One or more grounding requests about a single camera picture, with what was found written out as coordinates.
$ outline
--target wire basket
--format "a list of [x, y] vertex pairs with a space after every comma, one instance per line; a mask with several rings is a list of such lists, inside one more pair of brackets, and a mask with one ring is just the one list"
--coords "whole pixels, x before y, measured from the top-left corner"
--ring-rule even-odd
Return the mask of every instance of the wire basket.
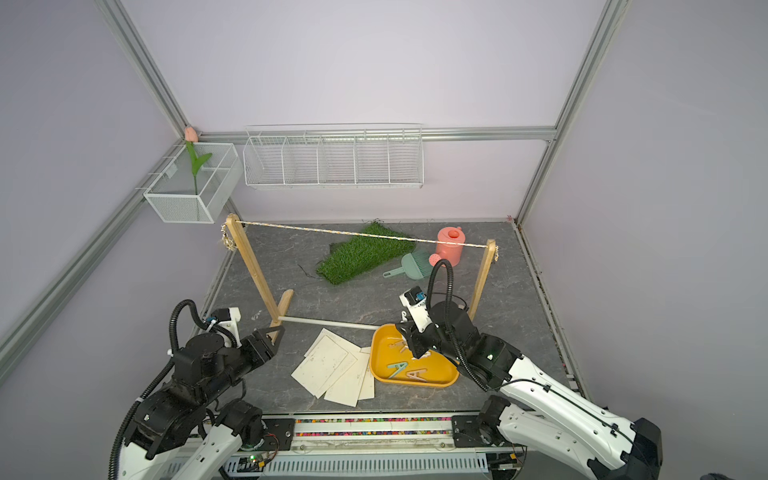
[[256, 189], [421, 187], [418, 124], [247, 127], [245, 183]]
[[210, 153], [197, 172], [184, 145], [152, 182], [144, 198], [166, 223], [213, 223], [243, 175], [243, 164], [233, 144], [196, 143], [197, 156]]

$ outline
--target marble surface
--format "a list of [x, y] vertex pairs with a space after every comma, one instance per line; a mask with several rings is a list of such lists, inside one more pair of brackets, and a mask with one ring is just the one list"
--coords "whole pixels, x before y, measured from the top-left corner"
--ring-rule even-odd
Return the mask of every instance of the marble surface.
[[[388, 227], [414, 237], [435, 239], [442, 223], [400, 223]], [[359, 230], [360, 225], [322, 225], [311, 227], [331, 230]], [[518, 347], [539, 367], [560, 382], [566, 382], [565, 372], [554, 343], [544, 310], [539, 302], [531, 274], [525, 263], [513, 226], [509, 223], [463, 223], [468, 243], [485, 243], [496, 239], [499, 260], [492, 264], [488, 281], [475, 316], [475, 325], [483, 333], [499, 336]], [[428, 279], [414, 281], [401, 275], [384, 279], [382, 274], [399, 266], [392, 260], [374, 270], [355, 277], [343, 285], [334, 286], [317, 277], [315, 267], [329, 254], [329, 245], [346, 241], [331, 233], [286, 230], [273, 227], [249, 226], [247, 235], [276, 301], [284, 290], [294, 289], [289, 316], [338, 320], [343, 322], [381, 325], [400, 320], [402, 306], [399, 295], [419, 284], [427, 290]], [[433, 251], [433, 246], [422, 243]], [[461, 262], [454, 269], [454, 293], [471, 300], [480, 259], [484, 249], [465, 247]], [[445, 291], [445, 282], [435, 283], [436, 292]], [[242, 313], [240, 331], [264, 328], [270, 315], [250, 278], [240, 255], [233, 256], [216, 307], [238, 306]], [[325, 399], [316, 399], [291, 378], [291, 372], [301, 363], [304, 353], [320, 333], [321, 326], [284, 323], [286, 335], [274, 359], [246, 376], [246, 400], [265, 413], [282, 414], [318, 411], [470, 411], [480, 409], [485, 398], [469, 378], [460, 377], [444, 389], [402, 386], [376, 382], [376, 397], [361, 400], [357, 407]], [[373, 331], [349, 328], [329, 328], [358, 346], [369, 346]], [[222, 396], [227, 401], [240, 394], [230, 389]]]

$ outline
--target green grass patch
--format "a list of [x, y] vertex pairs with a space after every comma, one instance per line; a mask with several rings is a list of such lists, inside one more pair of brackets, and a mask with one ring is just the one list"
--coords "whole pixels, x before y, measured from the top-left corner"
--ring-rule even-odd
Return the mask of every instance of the green grass patch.
[[[390, 230], [377, 222], [368, 225], [361, 233], [410, 238], [409, 235]], [[317, 267], [316, 272], [333, 285], [339, 285], [393, 258], [412, 252], [415, 246], [416, 242], [405, 240], [353, 237], [348, 242], [334, 243], [331, 254]]]

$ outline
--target wooden post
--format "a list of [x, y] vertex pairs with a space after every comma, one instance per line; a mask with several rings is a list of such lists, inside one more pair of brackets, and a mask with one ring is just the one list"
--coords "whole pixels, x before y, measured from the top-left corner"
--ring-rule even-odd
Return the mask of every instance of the wooden post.
[[[250, 272], [251, 278], [253, 278], [253, 282], [256, 284], [256, 288], [261, 294], [261, 299], [264, 300], [266, 310], [270, 313], [270, 316], [272, 316], [272, 326], [280, 325], [278, 317], [280, 317], [280, 315], [285, 315], [285, 313], [281, 313], [280, 309], [277, 308], [275, 298], [272, 296], [272, 292], [270, 292], [270, 286], [266, 284], [264, 273], [261, 271], [259, 262], [256, 260], [256, 255], [253, 253], [253, 248], [250, 247], [248, 237], [245, 235], [243, 224], [238, 223], [238, 220], [240, 220], [240, 218], [238, 218], [237, 215], [229, 214], [227, 216], [227, 228], [232, 235], [232, 240], [235, 241], [235, 246], [240, 252], [243, 262], [245, 262], [245, 266], [248, 267], [248, 271]], [[293, 290], [286, 290], [283, 294], [283, 298], [280, 300], [280, 304], [282, 305], [283, 300], [287, 298], [286, 311], [288, 310], [287, 304], [290, 303], [291, 296], [293, 296]]]
[[475, 292], [472, 294], [472, 301], [469, 304], [469, 312], [467, 312], [469, 319], [474, 319], [475, 312], [478, 311], [482, 289], [485, 286], [485, 280], [488, 278], [488, 271], [491, 269], [493, 257], [496, 255], [496, 240], [488, 240], [486, 245], [488, 245], [488, 248], [485, 249], [485, 253], [482, 256], [478, 279], [475, 281]]

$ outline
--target green brush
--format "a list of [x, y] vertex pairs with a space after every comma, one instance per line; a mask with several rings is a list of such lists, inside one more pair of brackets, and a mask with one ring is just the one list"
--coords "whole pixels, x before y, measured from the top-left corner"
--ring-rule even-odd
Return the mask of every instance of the green brush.
[[[377, 222], [368, 225], [362, 233], [408, 237]], [[339, 285], [393, 258], [410, 253], [415, 245], [415, 242], [405, 240], [354, 237], [349, 242], [334, 245], [332, 253], [317, 267], [316, 272], [333, 285]]]
[[432, 272], [432, 265], [429, 264], [428, 252], [407, 253], [402, 258], [402, 266], [389, 272], [384, 272], [384, 278], [404, 273], [411, 280], [421, 280]]

